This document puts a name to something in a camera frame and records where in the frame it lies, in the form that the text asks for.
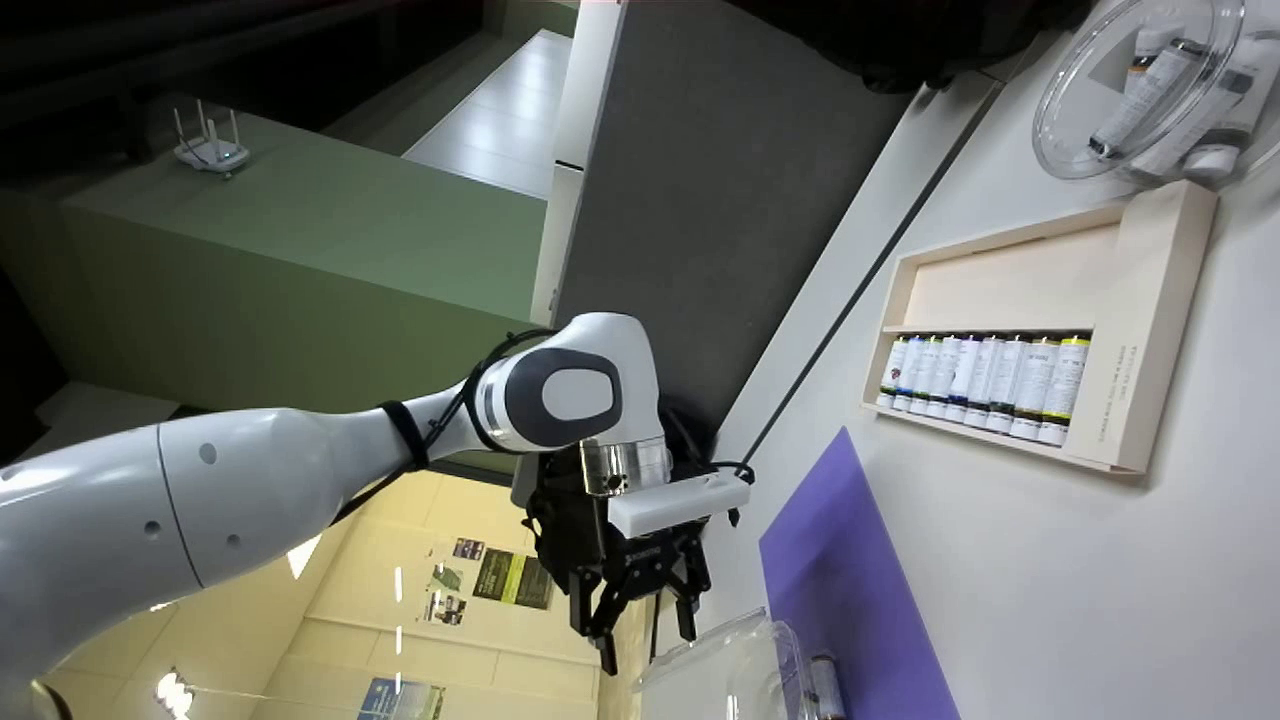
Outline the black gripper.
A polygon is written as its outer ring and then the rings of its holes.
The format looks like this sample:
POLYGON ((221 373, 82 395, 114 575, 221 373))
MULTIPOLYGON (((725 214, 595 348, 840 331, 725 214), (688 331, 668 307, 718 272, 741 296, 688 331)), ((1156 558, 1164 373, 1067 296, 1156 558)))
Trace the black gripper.
POLYGON ((700 529, 682 525, 641 540, 624 540, 619 534, 593 538, 570 550, 562 588, 570 595, 598 588, 583 599, 583 636, 598 657, 598 672, 616 678, 616 620, 626 608, 624 595, 676 588, 676 633, 678 641, 694 641, 700 595, 711 588, 700 529))

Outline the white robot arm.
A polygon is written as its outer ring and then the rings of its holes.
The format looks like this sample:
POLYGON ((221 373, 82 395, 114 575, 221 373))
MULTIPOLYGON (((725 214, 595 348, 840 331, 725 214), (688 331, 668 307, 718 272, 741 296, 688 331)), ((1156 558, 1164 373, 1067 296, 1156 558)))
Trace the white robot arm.
POLYGON ((472 447, 574 447, 626 540, 731 499, 676 470, 657 357, 624 312, 521 331, 462 379, 363 414, 202 414, 23 458, 0 470, 0 720, 40 720, 35 679, 102 629, 279 562, 375 484, 472 447))

